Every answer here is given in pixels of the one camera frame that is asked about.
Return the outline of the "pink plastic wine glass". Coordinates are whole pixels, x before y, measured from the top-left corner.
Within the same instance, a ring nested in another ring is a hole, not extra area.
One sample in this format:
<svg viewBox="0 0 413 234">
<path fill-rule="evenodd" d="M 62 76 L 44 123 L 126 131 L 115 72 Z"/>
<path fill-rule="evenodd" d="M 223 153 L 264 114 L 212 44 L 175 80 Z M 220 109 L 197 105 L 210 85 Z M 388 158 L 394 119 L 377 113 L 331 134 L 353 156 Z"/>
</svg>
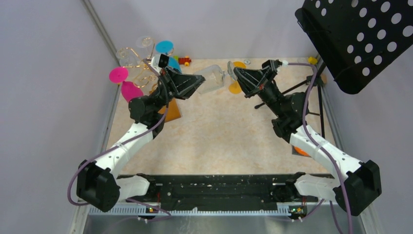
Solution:
<svg viewBox="0 0 413 234">
<path fill-rule="evenodd" d="M 136 87 L 132 81 L 126 81 L 129 72 L 125 67 L 116 67 L 109 73 L 109 80 L 120 85 L 121 95 L 126 102 L 144 95 L 143 91 Z"/>
</svg>

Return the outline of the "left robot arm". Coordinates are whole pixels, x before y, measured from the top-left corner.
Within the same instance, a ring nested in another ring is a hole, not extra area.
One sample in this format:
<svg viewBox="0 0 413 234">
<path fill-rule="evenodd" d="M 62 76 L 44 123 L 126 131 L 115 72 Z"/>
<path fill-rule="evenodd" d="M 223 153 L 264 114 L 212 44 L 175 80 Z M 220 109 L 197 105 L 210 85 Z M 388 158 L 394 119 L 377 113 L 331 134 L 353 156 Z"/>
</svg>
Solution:
<svg viewBox="0 0 413 234">
<path fill-rule="evenodd" d="M 147 178 L 118 176 L 132 157 L 163 130 L 166 114 L 159 111 L 167 108 L 174 98 L 190 98 L 204 82 L 202 75 L 182 74 L 166 67 L 158 73 L 154 91 L 129 101 L 130 118 L 134 121 L 131 127 L 110 149 L 83 161 L 78 167 L 73 181 L 76 182 L 76 195 L 85 205 L 107 212 L 117 202 L 136 196 L 147 202 L 154 199 L 156 188 Z"/>
</svg>

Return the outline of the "wooden rack base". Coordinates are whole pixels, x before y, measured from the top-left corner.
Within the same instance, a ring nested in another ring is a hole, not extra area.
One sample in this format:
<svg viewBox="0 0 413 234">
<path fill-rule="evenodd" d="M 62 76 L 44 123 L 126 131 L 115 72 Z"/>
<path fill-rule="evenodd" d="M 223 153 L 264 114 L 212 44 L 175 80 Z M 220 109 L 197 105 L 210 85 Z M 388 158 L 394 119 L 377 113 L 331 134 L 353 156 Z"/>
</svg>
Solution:
<svg viewBox="0 0 413 234">
<path fill-rule="evenodd" d="M 165 117 L 165 122 L 170 122 L 176 119 L 181 118 L 181 113 L 179 110 L 179 107 L 177 105 L 176 99 L 173 98 L 170 102 L 169 102 L 169 106 L 168 106 L 168 111 Z"/>
</svg>

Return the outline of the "yellow clamp knob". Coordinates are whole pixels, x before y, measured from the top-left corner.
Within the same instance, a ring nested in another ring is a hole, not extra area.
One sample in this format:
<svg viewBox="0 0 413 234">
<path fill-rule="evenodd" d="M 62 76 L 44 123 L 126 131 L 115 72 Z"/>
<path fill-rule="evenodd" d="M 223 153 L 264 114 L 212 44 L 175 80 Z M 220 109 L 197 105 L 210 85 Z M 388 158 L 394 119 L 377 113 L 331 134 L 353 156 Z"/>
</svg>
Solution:
<svg viewBox="0 0 413 234">
<path fill-rule="evenodd" d="M 316 57 L 308 57 L 307 61 L 309 64 L 316 65 L 318 63 L 318 59 Z"/>
</svg>

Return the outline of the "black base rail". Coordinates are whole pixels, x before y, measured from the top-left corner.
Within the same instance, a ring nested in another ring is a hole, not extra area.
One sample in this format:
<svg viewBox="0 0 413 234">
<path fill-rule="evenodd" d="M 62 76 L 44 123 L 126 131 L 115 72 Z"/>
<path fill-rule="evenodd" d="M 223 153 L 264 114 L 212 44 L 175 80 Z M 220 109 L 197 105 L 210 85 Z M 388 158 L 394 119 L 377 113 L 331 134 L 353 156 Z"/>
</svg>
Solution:
<svg viewBox="0 0 413 234">
<path fill-rule="evenodd" d="M 292 174 L 275 175 L 142 175 L 150 186 L 131 198 L 162 209 L 207 212 L 275 211 L 287 203 L 319 202 L 314 196 L 293 195 L 286 186 Z"/>
</svg>

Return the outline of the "black perforated music stand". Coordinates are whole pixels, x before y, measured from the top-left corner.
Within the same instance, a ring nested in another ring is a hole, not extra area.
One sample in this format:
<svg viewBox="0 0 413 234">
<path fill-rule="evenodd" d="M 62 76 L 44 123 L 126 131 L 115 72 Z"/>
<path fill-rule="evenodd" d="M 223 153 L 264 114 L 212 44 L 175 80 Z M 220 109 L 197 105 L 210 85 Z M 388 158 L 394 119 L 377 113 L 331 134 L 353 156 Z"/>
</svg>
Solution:
<svg viewBox="0 0 413 234">
<path fill-rule="evenodd" d="M 413 44 L 413 6 L 406 0 L 306 0 L 298 24 L 314 44 L 341 94 L 331 94 L 337 123 L 354 133 L 369 120 L 383 123 L 384 98 L 367 85 L 376 77 L 397 84 L 399 72 L 386 68 Z"/>
</svg>

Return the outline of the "clear wine glass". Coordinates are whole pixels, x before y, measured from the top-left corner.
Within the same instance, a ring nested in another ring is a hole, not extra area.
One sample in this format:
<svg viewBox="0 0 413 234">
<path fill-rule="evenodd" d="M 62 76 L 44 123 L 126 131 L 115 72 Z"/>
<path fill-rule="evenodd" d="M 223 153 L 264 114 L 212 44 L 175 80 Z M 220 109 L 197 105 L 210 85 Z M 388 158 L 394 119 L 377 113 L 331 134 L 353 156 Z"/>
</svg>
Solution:
<svg viewBox="0 0 413 234">
<path fill-rule="evenodd" d="M 229 75 L 231 77 L 228 71 L 225 72 L 218 64 L 201 69 L 195 72 L 194 75 L 200 75 L 205 78 L 205 81 L 196 90 L 201 95 L 222 88 L 225 76 Z"/>
<path fill-rule="evenodd" d="M 154 50 L 154 40 L 150 36 L 140 36 L 136 42 L 138 54 L 141 58 L 151 58 Z"/>
<path fill-rule="evenodd" d="M 121 48 L 116 52 L 115 55 L 119 60 L 120 66 L 124 66 L 124 67 L 137 66 L 136 57 L 130 49 Z"/>
</svg>

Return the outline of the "colourful toy train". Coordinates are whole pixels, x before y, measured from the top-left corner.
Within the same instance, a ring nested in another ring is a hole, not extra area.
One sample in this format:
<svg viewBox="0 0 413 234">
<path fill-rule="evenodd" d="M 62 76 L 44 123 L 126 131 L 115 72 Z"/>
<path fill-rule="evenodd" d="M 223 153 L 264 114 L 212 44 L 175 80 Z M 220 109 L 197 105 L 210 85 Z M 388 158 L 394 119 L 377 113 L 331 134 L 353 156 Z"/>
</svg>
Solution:
<svg viewBox="0 0 413 234">
<path fill-rule="evenodd" d="M 174 58 L 178 61 L 179 65 L 183 65 L 185 67 L 190 66 L 192 60 L 189 56 L 185 56 L 185 57 L 179 57 L 179 56 L 174 56 Z"/>
</svg>

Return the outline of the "yellow plastic wine glass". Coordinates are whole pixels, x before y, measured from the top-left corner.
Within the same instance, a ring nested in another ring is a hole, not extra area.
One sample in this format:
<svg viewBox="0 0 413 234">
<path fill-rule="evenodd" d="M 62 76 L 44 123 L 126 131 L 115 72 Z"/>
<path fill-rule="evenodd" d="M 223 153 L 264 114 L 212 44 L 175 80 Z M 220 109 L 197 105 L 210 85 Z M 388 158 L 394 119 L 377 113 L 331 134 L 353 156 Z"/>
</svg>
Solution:
<svg viewBox="0 0 413 234">
<path fill-rule="evenodd" d="M 227 71 L 228 71 L 228 74 L 229 74 L 230 79 L 231 79 L 231 84 L 229 85 L 228 90 L 232 94 L 239 94 L 242 91 L 242 89 L 241 89 L 241 87 L 240 87 L 240 85 L 237 81 L 237 77 L 234 73 L 234 68 L 235 67 L 246 68 L 246 65 L 243 62 L 240 62 L 240 61 L 235 61 L 235 62 L 229 61 L 227 63 Z"/>
</svg>

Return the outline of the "blue plastic wine glass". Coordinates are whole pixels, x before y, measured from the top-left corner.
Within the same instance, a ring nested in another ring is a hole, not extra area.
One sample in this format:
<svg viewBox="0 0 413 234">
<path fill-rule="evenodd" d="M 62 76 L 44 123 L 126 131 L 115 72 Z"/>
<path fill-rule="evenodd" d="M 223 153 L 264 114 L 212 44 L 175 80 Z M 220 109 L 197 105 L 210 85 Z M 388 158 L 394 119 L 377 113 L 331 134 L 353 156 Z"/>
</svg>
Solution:
<svg viewBox="0 0 413 234">
<path fill-rule="evenodd" d="M 173 68 L 174 70 L 180 73 L 182 72 L 178 61 L 172 57 L 172 53 L 174 50 L 174 44 L 172 41 L 163 40 L 163 41 L 158 42 L 155 45 L 155 50 L 156 52 L 167 55 L 169 57 L 169 63 L 168 63 L 169 67 Z"/>
</svg>

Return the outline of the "clear wine glass back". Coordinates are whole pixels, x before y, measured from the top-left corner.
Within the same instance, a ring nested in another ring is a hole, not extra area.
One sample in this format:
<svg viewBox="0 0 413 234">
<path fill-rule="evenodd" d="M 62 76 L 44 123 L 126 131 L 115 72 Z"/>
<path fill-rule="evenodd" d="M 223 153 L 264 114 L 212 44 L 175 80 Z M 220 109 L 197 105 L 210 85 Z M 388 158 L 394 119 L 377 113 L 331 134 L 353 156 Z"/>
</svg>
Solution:
<svg viewBox="0 0 413 234">
<path fill-rule="evenodd" d="M 138 54 L 141 58 L 151 58 L 154 50 L 154 40 L 150 36 L 140 36 L 136 42 Z"/>
</svg>

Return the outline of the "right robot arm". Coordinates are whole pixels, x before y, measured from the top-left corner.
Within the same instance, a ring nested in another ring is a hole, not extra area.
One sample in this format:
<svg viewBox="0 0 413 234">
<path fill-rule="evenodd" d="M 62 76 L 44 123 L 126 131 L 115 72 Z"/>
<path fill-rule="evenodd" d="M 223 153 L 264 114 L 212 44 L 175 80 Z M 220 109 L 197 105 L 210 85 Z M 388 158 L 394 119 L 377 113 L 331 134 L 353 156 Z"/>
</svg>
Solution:
<svg viewBox="0 0 413 234">
<path fill-rule="evenodd" d="M 275 134 L 306 152 L 322 165 L 331 178 L 296 173 L 286 186 L 286 196 L 298 201 L 314 196 L 336 202 L 352 216 L 360 215 L 382 193 L 379 166 L 372 160 L 361 161 L 338 149 L 307 122 L 309 92 L 283 94 L 275 82 L 280 67 L 288 62 L 267 60 L 261 69 L 235 67 L 233 76 L 246 98 L 258 96 L 276 115 Z"/>
</svg>

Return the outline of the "orange tape dispenser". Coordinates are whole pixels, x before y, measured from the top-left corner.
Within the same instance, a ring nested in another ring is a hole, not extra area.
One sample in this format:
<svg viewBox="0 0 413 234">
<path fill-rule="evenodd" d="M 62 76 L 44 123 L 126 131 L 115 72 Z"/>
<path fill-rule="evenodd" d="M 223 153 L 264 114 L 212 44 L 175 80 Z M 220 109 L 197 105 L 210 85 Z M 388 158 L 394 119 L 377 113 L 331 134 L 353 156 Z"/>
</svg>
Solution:
<svg viewBox="0 0 413 234">
<path fill-rule="evenodd" d="M 310 157 L 307 152 L 305 152 L 304 150 L 300 149 L 299 147 L 294 146 L 293 149 L 294 149 L 294 151 L 295 151 L 298 155 L 300 155 L 300 156 Z"/>
</svg>

